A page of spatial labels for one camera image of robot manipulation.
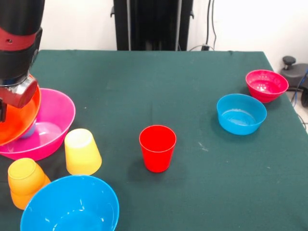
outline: green tablecloth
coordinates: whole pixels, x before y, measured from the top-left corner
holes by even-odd
[[[75,102],[71,129],[92,131],[103,157],[94,175],[120,203],[119,231],[303,231],[308,228],[307,134],[283,95],[249,136],[224,131],[216,102],[247,93],[244,77],[271,69],[262,52],[41,51],[31,70],[41,87]],[[171,127],[168,171],[143,165],[138,136]],[[19,230],[0,157],[0,230]],[[64,147],[38,162],[51,180],[68,175]]]

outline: cup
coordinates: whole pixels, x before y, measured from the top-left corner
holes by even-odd
[[[8,182],[13,204],[23,210],[32,197],[49,184],[50,180],[33,159],[21,158],[9,166]]]
[[[30,126],[30,128],[28,128],[28,130],[20,137],[21,139],[26,139],[33,135],[33,133],[35,132],[35,128],[36,128],[35,123],[36,123],[36,119],[34,120],[33,124]]]
[[[102,157],[89,130],[70,131],[64,139],[66,169],[71,175],[92,175],[102,165]]]
[[[172,129],[162,125],[149,126],[140,133],[139,142],[144,165],[149,171],[159,173],[169,168],[177,142]]]

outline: upside-down cup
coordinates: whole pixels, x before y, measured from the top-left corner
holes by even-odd
[[[70,131],[64,139],[66,169],[71,175],[92,175],[102,165],[102,157],[89,130]]]
[[[50,180],[33,159],[21,158],[9,166],[8,182],[13,204],[23,210],[32,197],[49,184]]]

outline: magenta bowl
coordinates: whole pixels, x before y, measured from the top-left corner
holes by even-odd
[[[75,119],[74,102],[60,91],[40,90],[41,105],[33,134],[0,146],[1,155],[13,160],[28,157],[37,161],[53,154],[63,143]]]
[[[251,96],[262,103],[274,101],[289,88],[288,81],[282,75],[269,70],[251,71],[245,80]]]

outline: blue bowl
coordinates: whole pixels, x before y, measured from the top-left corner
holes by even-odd
[[[230,133],[248,135],[255,132],[267,116],[265,106],[257,99],[243,94],[230,94],[217,103],[220,125]]]
[[[113,189],[92,176],[68,176],[37,192],[25,208],[21,231],[114,231],[119,202]]]

